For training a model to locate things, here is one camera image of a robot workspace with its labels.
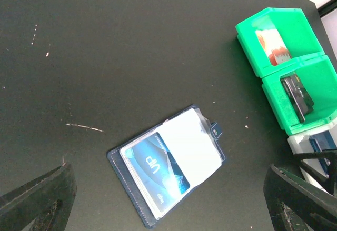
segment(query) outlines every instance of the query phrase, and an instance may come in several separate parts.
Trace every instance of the black object in green bin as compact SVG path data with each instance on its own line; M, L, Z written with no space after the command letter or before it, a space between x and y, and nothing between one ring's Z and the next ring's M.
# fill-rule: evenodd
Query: black object in green bin
M281 79L283 88L295 110L299 121L305 122L305 115L313 111L314 101L306 91L296 73Z

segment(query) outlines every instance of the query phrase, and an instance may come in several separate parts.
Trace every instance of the blue card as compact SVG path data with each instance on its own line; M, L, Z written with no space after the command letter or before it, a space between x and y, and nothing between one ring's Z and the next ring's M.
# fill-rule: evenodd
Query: blue card
M190 188L190 183L159 133L154 133L133 146L125 146L121 154L138 187L143 185L155 208L163 213L171 209Z

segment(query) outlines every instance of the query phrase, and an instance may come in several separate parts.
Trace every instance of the black table surface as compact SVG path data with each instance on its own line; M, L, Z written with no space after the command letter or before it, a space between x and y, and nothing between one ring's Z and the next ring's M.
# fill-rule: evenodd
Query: black table surface
M235 30L266 7L302 8L335 65L308 0L1 0L0 193L64 158L66 230L145 230L106 153L196 103L227 162L156 230L272 230L265 174L292 154Z

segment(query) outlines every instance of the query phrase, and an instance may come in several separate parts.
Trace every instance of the blue card holder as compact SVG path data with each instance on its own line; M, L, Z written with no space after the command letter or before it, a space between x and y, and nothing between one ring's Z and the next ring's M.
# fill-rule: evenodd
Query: blue card holder
M217 140L220 138L220 136L222 135L222 129L219 126L218 123L210 123L208 121L208 119L206 119L205 117L203 117L200 113L200 110L198 108L198 106L196 105L191 105L188 108L184 109L183 111L180 111L179 113L177 113L176 115L172 116L170 119L175 118L176 116L181 115L183 112L190 110L190 109L195 109L196 111L199 111L199 117L202 121L202 124L204 126L204 128L206 129L208 135L210 138L212 138L214 141L214 147L217 149L220 157L221 157L221 161L224 162L225 161L225 155L223 154ZM129 143L141 138L142 136L148 134L149 132L153 131L154 129L156 129L157 127L161 126L163 123L167 122L168 120L159 123L158 125L152 127L151 129L147 130L146 132L142 133L141 135L135 137L134 139L131 139L130 141L128 141L127 143L116 147L115 149L109 151L107 153L107 158L110 161L112 167L114 168L118 178L120 179L125 191L127 192L129 198L131 199L134 207L136 208L139 216L141 217L145 227L147 227L148 229L152 229L155 227L155 225L157 224L158 221L160 221L162 218L160 219L156 219L151 211L151 209L149 208L147 202L145 201L141 191L139 190L136 182L134 181L123 157L120 154L120 150L121 148L123 148L124 146L128 145ZM176 204L170 211L172 211L174 208L177 207L177 205L179 205L186 197L188 197L188 195L190 193L192 193L194 191L193 188L190 192L188 192L183 199Z

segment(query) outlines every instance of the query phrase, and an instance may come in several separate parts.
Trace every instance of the green bin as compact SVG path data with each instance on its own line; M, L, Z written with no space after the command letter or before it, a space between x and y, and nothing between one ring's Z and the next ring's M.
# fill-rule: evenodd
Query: green bin
M303 11L297 8L266 8L236 25L237 38L256 76L263 78L290 65L324 55ZM292 57L273 66L255 31L276 28Z
M314 111L300 123L280 79L296 73L314 101ZM282 129L288 135L327 124L337 117L337 73L328 56L297 61L262 79L262 88Z

